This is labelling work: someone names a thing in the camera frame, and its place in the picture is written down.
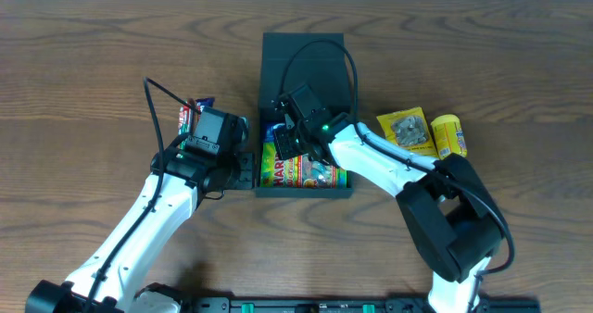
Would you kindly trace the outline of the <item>Haribo worms candy bag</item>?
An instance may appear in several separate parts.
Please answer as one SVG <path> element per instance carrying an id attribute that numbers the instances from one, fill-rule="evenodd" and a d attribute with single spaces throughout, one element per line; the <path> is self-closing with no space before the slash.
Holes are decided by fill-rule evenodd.
<path id="1" fill-rule="evenodd" d="M 260 185 L 267 188 L 342 189 L 347 187 L 347 172 L 311 161 L 307 156 L 281 160 L 274 143 L 265 142 L 262 145 Z"/>

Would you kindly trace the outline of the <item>blue Oreo cookie pack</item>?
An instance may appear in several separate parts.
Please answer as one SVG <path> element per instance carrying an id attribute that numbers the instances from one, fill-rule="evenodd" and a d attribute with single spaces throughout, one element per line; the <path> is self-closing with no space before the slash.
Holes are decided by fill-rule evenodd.
<path id="1" fill-rule="evenodd" d="M 263 129 L 262 142 L 263 143 L 273 143 L 275 140 L 274 131 L 277 128 L 281 128 L 283 126 L 284 126 L 284 124 L 282 122 L 268 122 L 268 123 L 266 123 L 265 127 Z"/>

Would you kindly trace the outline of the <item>yellow Hacks candy bag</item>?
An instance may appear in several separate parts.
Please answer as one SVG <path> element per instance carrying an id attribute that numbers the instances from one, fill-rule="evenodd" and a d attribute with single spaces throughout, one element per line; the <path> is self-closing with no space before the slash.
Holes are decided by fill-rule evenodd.
<path id="1" fill-rule="evenodd" d="M 435 143 L 420 106 L 377 117 L 385 138 L 415 154 L 437 157 Z"/>

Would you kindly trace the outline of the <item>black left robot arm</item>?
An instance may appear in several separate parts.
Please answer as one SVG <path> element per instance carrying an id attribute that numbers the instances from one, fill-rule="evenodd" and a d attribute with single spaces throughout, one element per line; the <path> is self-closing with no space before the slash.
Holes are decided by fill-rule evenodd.
<path id="1" fill-rule="evenodd" d="M 145 185 L 117 227 L 61 284 L 40 281 L 28 312 L 184 312 L 191 302 L 164 285 L 142 285 L 163 247 L 205 199 L 253 188 L 248 122 L 212 109 L 151 163 Z"/>

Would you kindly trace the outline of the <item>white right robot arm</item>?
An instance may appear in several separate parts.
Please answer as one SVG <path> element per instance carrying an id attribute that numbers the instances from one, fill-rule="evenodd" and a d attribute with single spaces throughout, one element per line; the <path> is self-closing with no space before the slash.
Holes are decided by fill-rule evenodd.
<path id="1" fill-rule="evenodd" d="M 272 131 L 282 160 L 307 156 L 359 174 L 393 196 L 420 256 L 433 272 L 435 312 L 473 312 L 488 264 L 509 225 L 469 161 L 421 156 L 381 138 L 354 115 L 290 118 Z"/>

